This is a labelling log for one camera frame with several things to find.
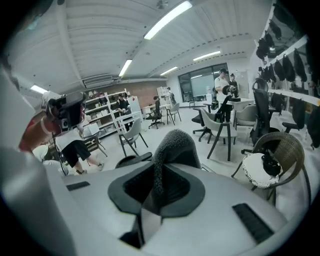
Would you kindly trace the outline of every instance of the black vent slot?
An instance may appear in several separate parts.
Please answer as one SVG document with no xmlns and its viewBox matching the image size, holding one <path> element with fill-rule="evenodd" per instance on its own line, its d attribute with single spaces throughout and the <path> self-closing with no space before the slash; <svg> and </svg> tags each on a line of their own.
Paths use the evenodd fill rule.
<svg viewBox="0 0 320 256">
<path fill-rule="evenodd" d="M 267 224 L 265 224 L 265 222 L 246 203 L 234 205 L 232 208 L 257 244 L 274 234 Z"/>
</svg>

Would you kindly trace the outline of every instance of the floor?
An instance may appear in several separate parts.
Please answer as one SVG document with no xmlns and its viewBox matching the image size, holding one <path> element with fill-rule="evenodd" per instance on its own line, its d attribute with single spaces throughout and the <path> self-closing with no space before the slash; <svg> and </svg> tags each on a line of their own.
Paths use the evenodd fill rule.
<svg viewBox="0 0 320 256">
<path fill-rule="evenodd" d="M 136 141 L 136 151 L 138 154 L 144 154 L 146 152 L 152 152 L 154 153 L 157 149 L 158 145 L 162 141 L 162 138 L 171 130 L 174 129 L 180 129 L 193 138 L 197 154 L 199 157 L 199 160 L 201 164 L 205 165 L 207 168 L 209 168 L 211 171 L 221 174 L 227 177 L 230 177 L 234 171 L 237 169 L 239 163 L 243 159 L 244 155 L 241 154 L 242 149 L 252 149 L 252 142 L 249 138 L 250 129 L 249 127 L 244 126 L 238 126 L 237 132 L 238 137 L 235 141 L 235 145 L 233 145 L 233 140 L 231 143 L 231 157 L 230 161 L 227 161 L 228 156 L 228 145 L 223 144 L 223 140 L 220 139 L 215 146 L 214 151 L 212 152 L 212 155 L 209 159 L 207 159 L 208 153 L 214 143 L 215 138 L 212 137 L 210 140 L 210 143 L 208 144 L 208 138 L 209 135 L 206 134 L 202 137 L 201 142 L 198 141 L 199 137 L 201 136 L 201 132 L 196 132 L 193 134 L 193 130 L 199 130 L 202 127 L 198 123 L 194 123 L 191 121 L 193 117 L 198 115 L 198 111 L 193 110 L 192 108 L 181 108 L 179 110 L 181 121 L 179 120 L 179 116 L 176 115 L 175 118 L 175 125 L 169 120 L 169 123 L 167 124 L 167 118 L 164 117 L 163 121 L 165 122 L 165 125 L 161 124 L 158 125 L 158 129 L 153 126 L 150 129 L 148 129 L 148 126 L 150 125 L 150 120 L 144 120 L 143 125 L 146 128 L 146 131 L 142 130 L 141 134 L 146 141 L 148 148 L 145 146 L 141 138 L 138 138 Z M 122 147 L 120 145 L 119 137 L 117 133 L 114 133 L 110 136 L 107 136 L 106 138 L 103 138 L 101 140 L 101 144 L 105 147 L 105 152 L 108 155 L 106 158 L 104 154 L 96 150 L 92 153 L 93 156 L 97 157 L 97 159 L 101 162 L 104 162 L 104 168 L 103 171 L 109 171 L 113 170 L 116 166 L 116 164 L 125 157 L 124 152 L 122 150 Z M 132 149 L 128 146 L 124 146 L 127 155 L 134 155 L 134 152 Z M 81 164 L 84 169 L 88 171 L 88 173 L 94 173 L 98 172 L 97 168 L 95 166 L 88 166 L 86 161 L 81 161 Z M 252 187 L 252 185 L 249 183 L 247 177 L 244 175 L 243 171 L 238 171 L 235 178 L 241 182 L 244 186 L 246 186 L 248 189 Z M 256 193 L 263 198 L 266 198 L 265 191 L 259 191 L 259 189 L 256 189 Z"/>
</svg>

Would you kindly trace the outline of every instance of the window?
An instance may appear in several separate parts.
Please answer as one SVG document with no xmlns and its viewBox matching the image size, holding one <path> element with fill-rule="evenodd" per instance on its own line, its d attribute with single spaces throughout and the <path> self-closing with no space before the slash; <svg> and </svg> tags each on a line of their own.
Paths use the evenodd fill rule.
<svg viewBox="0 0 320 256">
<path fill-rule="evenodd" d="M 208 89 L 212 92 L 215 78 L 219 76 L 220 69 L 228 69 L 227 64 L 218 64 L 197 69 L 178 76 L 182 101 L 201 101 L 205 99 Z"/>
</svg>

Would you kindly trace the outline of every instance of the brick wall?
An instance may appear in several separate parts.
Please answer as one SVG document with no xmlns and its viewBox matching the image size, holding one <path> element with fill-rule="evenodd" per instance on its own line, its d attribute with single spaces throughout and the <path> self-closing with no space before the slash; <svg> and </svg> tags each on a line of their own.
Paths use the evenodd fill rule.
<svg viewBox="0 0 320 256">
<path fill-rule="evenodd" d="M 154 103 L 154 96 L 158 95 L 158 87 L 166 87 L 165 81 L 146 81 L 133 82 L 124 84 L 115 84 L 101 89 L 96 89 L 97 92 L 107 92 L 108 94 L 124 91 L 130 92 L 132 96 L 137 96 L 140 108 L 146 107 Z"/>
</svg>

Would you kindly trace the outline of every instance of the man in white shirt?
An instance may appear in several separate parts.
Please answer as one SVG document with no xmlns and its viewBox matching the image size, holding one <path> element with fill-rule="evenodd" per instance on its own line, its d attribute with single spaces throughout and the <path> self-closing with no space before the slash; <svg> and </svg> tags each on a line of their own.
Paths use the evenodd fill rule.
<svg viewBox="0 0 320 256">
<path fill-rule="evenodd" d="M 225 68 L 221 68 L 219 71 L 219 76 L 214 80 L 214 88 L 217 91 L 217 94 L 216 94 L 217 101 L 224 101 L 226 98 L 226 95 L 223 94 L 222 89 L 225 86 L 229 85 L 228 81 L 226 80 L 227 74 L 228 74 L 228 71 Z M 225 108 L 225 121 L 227 123 L 229 123 L 230 118 L 231 118 L 232 106 L 226 105 L 225 107 L 226 107 Z"/>
<path fill-rule="evenodd" d="M 84 118 L 84 121 L 81 124 L 77 125 L 77 129 L 68 131 L 66 134 L 55 138 L 57 147 L 65 156 L 70 167 L 74 167 L 78 174 L 87 173 L 87 171 L 82 168 L 82 165 L 78 159 L 78 155 L 81 157 L 82 161 L 87 160 L 90 164 L 98 166 L 100 171 L 104 167 L 103 162 L 99 162 L 97 159 L 91 156 L 87 146 L 79 135 L 78 130 L 83 133 L 83 125 L 85 124 L 86 118 Z"/>
</svg>

